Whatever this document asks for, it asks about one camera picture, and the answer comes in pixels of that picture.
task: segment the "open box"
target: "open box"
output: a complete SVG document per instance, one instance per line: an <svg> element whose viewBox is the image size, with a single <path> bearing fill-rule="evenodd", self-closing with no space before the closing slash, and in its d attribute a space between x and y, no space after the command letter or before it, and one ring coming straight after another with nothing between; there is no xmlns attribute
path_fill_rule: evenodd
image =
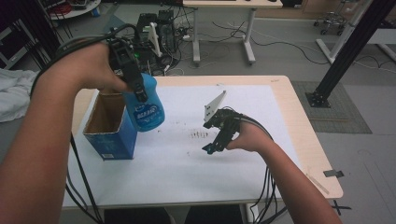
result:
<svg viewBox="0 0 396 224"><path fill-rule="evenodd" d="M99 91L83 134L103 160L133 158L137 131L121 93Z"/></svg>

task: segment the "floor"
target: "floor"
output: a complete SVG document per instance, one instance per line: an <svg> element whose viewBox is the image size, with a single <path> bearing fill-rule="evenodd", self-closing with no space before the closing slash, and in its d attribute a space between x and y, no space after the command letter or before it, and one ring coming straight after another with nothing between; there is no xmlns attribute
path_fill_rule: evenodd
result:
<svg viewBox="0 0 396 224"><path fill-rule="evenodd" d="M100 17L86 14L70 19L68 24L72 33L75 36L101 34L104 27L114 20L136 23L139 13L158 12L158 9L166 8L103 4L100 9ZM215 23L228 28L233 25L232 21ZM200 26L203 58L200 66L191 63L191 42L187 38L181 46L183 60L167 75L285 75L295 81L321 81L330 65L317 64L326 63L327 60L315 40L321 38L331 47L338 39L337 35L320 35L320 29L313 26L313 21L256 19L253 39L271 45L252 44L257 62L250 65L242 45L237 43L240 39L208 42L218 39L215 37L230 36L230 30L218 28L210 20L200 23ZM396 64L385 63L378 69L372 57L379 63L390 60L376 45L367 45L357 57L357 62L347 70L341 83L373 134L317 133L333 169L345 174L339 179L344 197L337 200L339 205L352 208L341 210L341 219L345 223L396 223L396 174L391 168L396 161ZM37 70L29 58L23 59L15 68ZM7 151L20 123L20 119L0 123L0 156ZM170 207L168 210L177 223L182 223L186 208ZM79 211L72 210L63 211L61 223L91 222ZM274 223L291 223L289 214L286 213Z"/></svg>

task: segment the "electronic equipment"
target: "electronic equipment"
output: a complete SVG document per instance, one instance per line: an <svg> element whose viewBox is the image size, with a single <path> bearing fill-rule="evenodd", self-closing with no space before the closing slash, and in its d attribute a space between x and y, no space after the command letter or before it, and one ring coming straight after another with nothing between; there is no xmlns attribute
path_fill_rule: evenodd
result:
<svg viewBox="0 0 396 224"><path fill-rule="evenodd" d="M136 29L140 34L142 41L148 40L149 37L149 26L152 22L157 20L157 14L155 13L141 13L139 20L137 21Z"/></svg>
<svg viewBox="0 0 396 224"><path fill-rule="evenodd" d="M160 10L156 23L161 51L176 52L174 10Z"/></svg>
<svg viewBox="0 0 396 224"><path fill-rule="evenodd" d="M66 0L41 0L41 6L43 6L44 9L49 9L59 6L60 4L65 2Z"/></svg>
<svg viewBox="0 0 396 224"><path fill-rule="evenodd" d="M161 1L161 4L175 7L183 7L183 0L163 0Z"/></svg>
<svg viewBox="0 0 396 224"><path fill-rule="evenodd" d="M74 10L84 10L87 8L88 0L68 0Z"/></svg>

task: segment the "wire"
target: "wire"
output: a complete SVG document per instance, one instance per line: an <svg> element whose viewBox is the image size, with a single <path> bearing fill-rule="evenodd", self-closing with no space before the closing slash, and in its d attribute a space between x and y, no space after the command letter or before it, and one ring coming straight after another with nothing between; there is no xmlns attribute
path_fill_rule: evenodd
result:
<svg viewBox="0 0 396 224"><path fill-rule="evenodd" d="M384 65L384 64L386 64L386 63L395 63L395 64L396 64L395 61L389 60L389 61L387 61L387 62L381 63L381 64L379 65L379 67L382 67L382 65Z"/></svg>
<svg viewBox="0 0 396 224"><path fill-rule="evenodd" d="M238 27L238 29L233 30L233 31L230 33L230 36L229 36L229 37L226 37L226 38L221 39L221 40L209 40L209 42L211 42L211 43L218 43L218 42L221 42L221 41L224 41L224 40L231 39L231 38L235 37L235 35L236 35L238 32L242 32L242 33L244 34L245 32L241 31L241 27L242 27L242 25L243 25L244 23L245 23L245 22L242 22L242 24Z"/></svg>
<svg viewBox="0 0 396 224"><path fill-rule="evenodd" d="M184 70L181 69L181 68L172 68L172 69L169 69L168 72L170 72L170 71L175 71L175 70L180 70L180 71L181 71L181 75L179 75L179 74L171 74L171 75L168 75L168 76L169 76L169 77L180 77L180 76L184 76Z"/></svg>
<svg viewBox="0 0 396 224"><path fill-rule="evenodd" d="M269 38L272 38L272 39L275 39L275 40L279 40L280 42L291 43L291 42L289 42L289 41L286 40L286 39L282 39L282 38L275 37L275 36L271 36L271 35L265 35L265 34L263 34L263 33L261 33L261 32L258 32L257 30L254 30L254 29L252 29L252 32L254 32L254 33L258 34L258 35L262 35L262 36L266 36L266 37L269 37ZM297 45L297 46L302 47L302 48L306 48L306 49L311 49L311 50L313 50L313 51L315 51L315 52L317 52L317 53L322 53L321 50L314 49L314 48L311 48L311 47L306 46L306 45Z"/></svg>
<svg viewBox="0 0 396 224"><path fill-rule="evenodd" d="M101 217L101 215L100 215L100 213L99 213L99 208L98 208L98 206L96 205L95 199L93 198L92 191L91 191L91 187L90 187L90 184L88 183L87 176L85 176L84 169L83 169L82 164L81 164L81 161L80 161L80 159L79 159L79 155L78 155L78 151L77 151L77 146L76 146L76 142L75 142L75 139L74 139L74 137L73 137L73 134L71 134L71 137L70 137L70 144L72 145L74 154L75 154L75 156L76 156L76 160L77 160L77 162L78 162L78 169L80 170L82 180L83 180L83 182L84 182L85 188L87 189L88 197L90 198L90 201L91 201L91 204L92 204L93 212L94 212L95 215L96 215L96 218L97 218L97 220L98 220L98 223L104 223L104 221L102 220L102 217Z"/></svg>
<svg viewBox="0 0 396 224"><path fill-rule="evenodd" d="M359 63L359 60L361 60L363 58L371 58L371 59L375 60L377 67L372 67L372 66L369 66L369 65L366 65L366 64L363 64L363 63ZM379 63L379 61L373 56L363 56L363 57L361 57L361 58L359 58L359 59L354 61L355 64L358 64L358 65L363 66L365 68L378 69L378 70L381 70L381 71L385 71L385 72L390 72L390 73L396 74L396 71L392 71L390 69L382 68L382 65L384 65L385 63L391 63L391 62L393 62L393 61L386 61L384 63Z"/></svg>
<svg viewBox="0 0 396 224"><path fill-rule="evenodd" d="M70 198L73 200L73 202L79 207L79 209L84 212L85 215L87 215L88 217L90 217L94 222L96 223L100 223L98 219L96 219L96 217L94 217L93 215L91 215L87 210L85 210L82 205L76 200L76 198L74 197L72 191L70 190L70 188L66 185L65 186L67 193L69 194Z"/></svg>
<svg viewBox="0 0 396 224"><path fill-rule="evenodd" d="M378 68L381 67L381 65L379 64L378 60L377 60L375 57L373 57L373 56L363 56L363 57L361 57L361 58L355 60L354 62L356 63L356 62L360 61L361 59L365 59L365 58L371 58L371 59L373 59L373 60L376 62L376 66L377 66Z"/></svg>
<svg viewBox="0 0 396 224"><path fill-rule="evenodd" d="M240 33L242 33L242 34L246 34L245 33L245 31L242 31L241 30L241 28L243 27L243 28L245 28L243 25L244 25L244 22L242 22L242 24L240 25L240 26L232 26L233 28L228 28L228 27L224 27L224 26L220 26L220 25L217 25L217 24L215 24L213 21L212 21L212 23L215 25L215 26L217 26L217 27L219 27L219 28L222 28L222 29L225 29L225 30L233 30L235 33L238 33L238 32L240 32Z"/></svg>
<svg viewBox="0 0 396 224"><path fill-rule="evenodd" d="M269 44L259 44L259 43L257 43L257 42L253 39L252 36L250 37L250 39L251 39L256 45L258 45L258 46L263 46L263 47L270 46L270 45L274 45L274 44L285 44L285 45L290 45L290 46L293 46L293 47L299 49L299 50L303 53L303 55L305 56L305 58L306 58L309 62L311 62L311 63L316 63L316 64L328 64L328 63L329 63L329 62L326 62L326 63L317 63L317 62L315 62L315 61L309 59L308 56L306 56L305 51L304 51L303 49L301 49L301 48L298 47L297 45L294 45L294 44L291 44L291 43L288 43L288 42L273 42L273 43L269 43Z"/></svg>
<svg viewBox="0 0 396 224"><path fill-rule="evenodd" d="M77 194L81 202L84 204L85 210L88 210L88 205L85 203L84 199L81 197L79 194L78 190L76 190L75 186L73 185L72 178L70 177L69 169L67 168L67 174L66 174L67 181L69 182L70 188Z"/></svg>
<svg viewBox="0 0 396 224"><path fill-rule="evenodd" d="M231 109L233 112L235 112L231 107L226 106L226 107L223 107L223 108L228 108L228 109ZM248 117L248 116L245 116L245 115L241 115L241 114L240 114L240 116L238 116L238 117L236 117L236 116L231 116L231 117L232 117L232 119L239 119L239 120L241 120L242 122L248 122L248 123L251 123L251 124L253 124L253 125L259 127L259 128L260 128L264 133L266 133L272 140L274 140L274 138L271 136L271 134L269 134L269 132L268 132L257 120L252 119L252 118L250 118L250 117ZM255 215L254 215L254 212L253 212L252 208L253 208L254 206L257 206L257 205L259 204L259 202L261 201L262 196L263 196L265 190L266 190L266 197L265 197L265 198L266 198L266 202L265 202L265 206L264 206L264 208L260 211L258 217L255 218ZM267 213L267 211L268 211L268 209L269 209L269 207L270 207L270 205L271 205L271 202L272 202L272 201L275 201L275 204L276 204L276 211L275 211L275 214L272 215L271 217L269 217L269 218L263 220L264 217L265 217L265 215L266 215L266 213ZM281 211L279 211L279 212L277 211L276 182L275 182L275 180L273 179L273 177L272 177L272 175L271 175L271 172L270 172L268 166L267 166L266 169L265 169L264 183L263 183L263 186L262 186L262 192L261 192L261 194L260 194L260 197L259 197L259 199L258 199L253 205L251 205L251 206L249 207L249 209L250 209L250 212L251 212L252 215L253 215L253 224L255 224L255 223L266 223L266 224L271 223L271 222L274 221L277 217L279 217L282 213L284 213L285 211L287 211L286 206L285 206L284 208L282 208Z"/></svg>

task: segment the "blue spray bottle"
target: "blue spray bottle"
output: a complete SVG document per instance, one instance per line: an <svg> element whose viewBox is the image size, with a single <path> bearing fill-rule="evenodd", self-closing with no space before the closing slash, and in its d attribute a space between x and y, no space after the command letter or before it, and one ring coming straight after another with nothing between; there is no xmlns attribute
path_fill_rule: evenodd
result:
<svg viewBox="0 0 396 224"><path fill-rule="evenodd" d="M142 73L147 100L139 96L139 92L123 92L126 108L132 124L138 132L147 132L160 126L165 120L163 104L156 92L157 80Z"/></svg>
<svg viewBox="0 0 396 224"><path fill-rule="evenodd" d="M110 67L113 70L120 69L122 79L134 91L122 93L132 124L138 132L147 132L160 126L165 120L165 114L155 91L157 80L140 72L132 42L120 38L108 39L107 42L110 48Z"/></svg>

